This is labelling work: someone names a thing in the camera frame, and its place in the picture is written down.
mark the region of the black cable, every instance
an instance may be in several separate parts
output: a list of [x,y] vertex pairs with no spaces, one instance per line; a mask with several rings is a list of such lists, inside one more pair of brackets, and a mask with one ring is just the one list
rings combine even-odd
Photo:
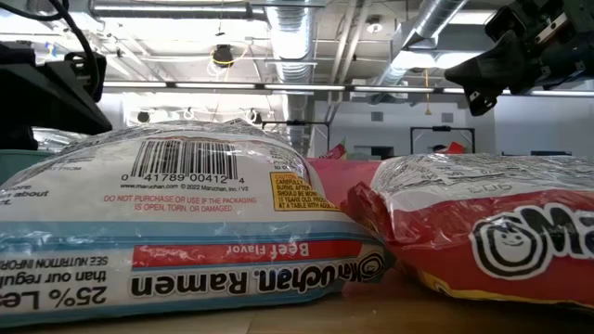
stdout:
[[72,16],[68,13],[68,9],[66,9],[66,7],[64,7],[59,2],[59,0],[48,0],[48,1],[50,2],[50,4],[52,4],[52,6],[54,6],[54,8],[58,12],[58,14],[61,16],[61,18],[66,21],[68,26],[71,28],[72,33],[74,33],[74,35],[76,36],[78,41],[83,46],[84,54],[86,56],[85,63],[86,63],[86,66],[89,69],[90,74],[91,74],[90,85],[91,85],[91,95],[93,95],[97,91],[97,88],[99,86],[99,67],[97,66],[97,60],[95,59],[95,54],[93,53],[93,50],[91,50],[91,45],[89,44],[89,41],[87,41],[86,38],[84,37],[83,32],[81,32],[81,30],[76,26],[74,19],[72,19]]
[[[68,8],[70,7],[70,5],[71,4],[68,0],[62,0],[62,6],[64,6],[64,8],[66,8],[67,11],[68,11]],[[0,8],[4,9],[6,11],[9,11],[13,14],[22,16],[23,18],[34,19],[34,20],[38,20],[38,21],[42,21],[42,22],[49,22],[49,21],[53,21],[53,20],[62,19],[62,15],[59,12],[54,15],[35,15],[32,13],[28,13],[26,11],[22,11],[20,9],[16,9],[13,6],[9,6],[5,3],[0,3]]]

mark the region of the cartoon face logo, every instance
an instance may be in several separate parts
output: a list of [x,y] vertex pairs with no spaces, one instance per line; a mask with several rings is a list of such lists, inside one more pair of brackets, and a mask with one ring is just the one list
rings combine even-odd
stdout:
[[478,222],[470,238],[474,259],[490,276],[526,279],[540,274],[550,261],[546,240],[512,214]]
[[493,226],[487,232],[493,239],[494,255],[509,266],[526,263],[534,256],[536,244],[530,233],[514,224]]

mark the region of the black equipment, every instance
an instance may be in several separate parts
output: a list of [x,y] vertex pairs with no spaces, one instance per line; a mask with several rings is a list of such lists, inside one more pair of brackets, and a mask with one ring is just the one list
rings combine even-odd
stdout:
[[507,88],[514,95],[536,86],[594,77],[594,1],[516,0],[487,23],[496,46],[445,71],[464,87],[472,116],[482,116]]
[[214,64],[221,69],[228,69],[233,66],[233,54],[231,45],[217,45],[213,52]]
[[[96,135],[111,130],[97,107],[105,79],[106,59],[91,51],[67,12],[68,1],[49,0],[57,14],[29,19],[64,19],[83,45],[63,61],[36,66],[34,50],[0,43],[0,97],[5,103],[0,122],[0,149],[37,149],[32,126]],[[17,9],[3,9],[22,15]]]

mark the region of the warning label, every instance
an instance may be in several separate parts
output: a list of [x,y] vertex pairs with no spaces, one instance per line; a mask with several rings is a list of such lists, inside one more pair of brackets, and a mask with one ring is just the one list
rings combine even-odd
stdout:
[[338,211],[295,173],[270,173],[275,211]]

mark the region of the maruchan ramen package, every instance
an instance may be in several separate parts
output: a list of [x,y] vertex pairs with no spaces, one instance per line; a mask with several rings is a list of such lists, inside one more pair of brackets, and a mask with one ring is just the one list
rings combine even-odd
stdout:
[[591,158],[396,158],[342,206],[431,289],[594,308]]
[[89,137],[1,189],[1,327],[306,302],[392,265],[243,121]]

